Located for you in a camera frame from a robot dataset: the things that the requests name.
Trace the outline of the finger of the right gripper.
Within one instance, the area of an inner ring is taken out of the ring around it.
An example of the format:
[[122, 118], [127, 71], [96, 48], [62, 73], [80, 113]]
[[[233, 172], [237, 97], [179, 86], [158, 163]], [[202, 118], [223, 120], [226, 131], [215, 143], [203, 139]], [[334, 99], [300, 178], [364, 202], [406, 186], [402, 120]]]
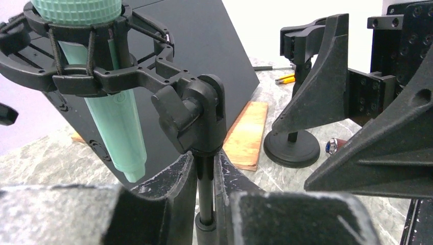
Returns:
[[304, 189], [432, 197], [432, 51], [385, 111], [320, 165]]

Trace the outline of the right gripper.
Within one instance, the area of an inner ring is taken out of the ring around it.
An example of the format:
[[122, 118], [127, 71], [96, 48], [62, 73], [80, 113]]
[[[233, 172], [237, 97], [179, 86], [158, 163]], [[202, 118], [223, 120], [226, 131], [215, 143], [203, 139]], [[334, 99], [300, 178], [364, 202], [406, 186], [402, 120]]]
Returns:
[[347, 115], [360, 126], [376, 118], [430, 50], [432, 1], [391, 4], [386, 15], [368, 18], [367, 27], [373, 30], [370, 73], [348, 69], [347, 13], [281, 29], [280, 55], [296, 65], [296, 82], [272, 131], [293, 133]]

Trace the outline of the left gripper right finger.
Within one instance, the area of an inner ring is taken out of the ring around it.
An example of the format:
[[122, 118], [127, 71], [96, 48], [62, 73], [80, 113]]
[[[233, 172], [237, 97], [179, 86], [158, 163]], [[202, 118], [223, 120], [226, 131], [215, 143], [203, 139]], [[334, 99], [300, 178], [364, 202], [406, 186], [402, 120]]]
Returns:
[[380, 244], [355, 196], [335, 192], [268, 192], [220, 151], [215, 159], [215, 244]]

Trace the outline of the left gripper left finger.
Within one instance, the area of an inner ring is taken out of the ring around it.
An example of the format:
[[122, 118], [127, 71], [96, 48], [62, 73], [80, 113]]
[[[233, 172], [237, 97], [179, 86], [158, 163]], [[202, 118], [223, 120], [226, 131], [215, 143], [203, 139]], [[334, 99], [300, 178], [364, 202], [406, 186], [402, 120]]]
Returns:
[[196, 174], [190, 153], [132, 189], [1, 188], [1, 244], [191, 244]]

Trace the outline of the black round base clip stand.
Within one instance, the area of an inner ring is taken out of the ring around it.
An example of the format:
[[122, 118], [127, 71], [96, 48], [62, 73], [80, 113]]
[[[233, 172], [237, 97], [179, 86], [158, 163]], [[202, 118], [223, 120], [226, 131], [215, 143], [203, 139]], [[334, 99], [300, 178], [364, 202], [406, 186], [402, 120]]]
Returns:
[[[323, 40], [326, 18], [280, 30], [280, 55], [294, 64], [295, 95], [312, 68], [312, 57], [318, 54]], [[288, 168], [304, 168], [320, 156], [318, 140], [306, 130], [294, 133], [270, 131], [263, 142], [265, 154], [273, 162]]]

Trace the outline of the mint green microphone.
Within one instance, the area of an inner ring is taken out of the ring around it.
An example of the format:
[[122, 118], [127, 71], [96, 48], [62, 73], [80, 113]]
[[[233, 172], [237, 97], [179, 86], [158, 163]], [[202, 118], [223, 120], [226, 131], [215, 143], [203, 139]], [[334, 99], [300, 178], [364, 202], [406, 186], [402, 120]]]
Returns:
[[[115, 20], [120, 1], [33, 1], [42, 18], [53, 23], [90, 25]], [[133, 90], [86, 98], [87, 107], [110, 154], [114, 167], [130, 183], [146, 172], [147, 153]]]

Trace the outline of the black tripod shock mount stand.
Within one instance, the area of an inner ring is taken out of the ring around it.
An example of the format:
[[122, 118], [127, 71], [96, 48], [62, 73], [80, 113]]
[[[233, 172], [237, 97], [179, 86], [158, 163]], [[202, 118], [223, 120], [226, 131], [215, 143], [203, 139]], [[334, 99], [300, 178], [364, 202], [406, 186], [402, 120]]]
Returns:
[[213, 177], [226, 137], [225, 93], [218, 77], [192, 77], [172, 62], [174, 45], [164, 26], [115, 1], [79, 3], [103, 20], [66, 24], [43, 16], [37, 2], [1, 25], [1, 74], [42, 92], [107, 98], [137, 87], [153, 93], [159, 123], [180, 154], [191, 153], [168, 192], [156, 197], [122, 190], [101, 244], [180, 244], [188, 231], [174, 202], [197, 173], [199, 244], [217, 244]]

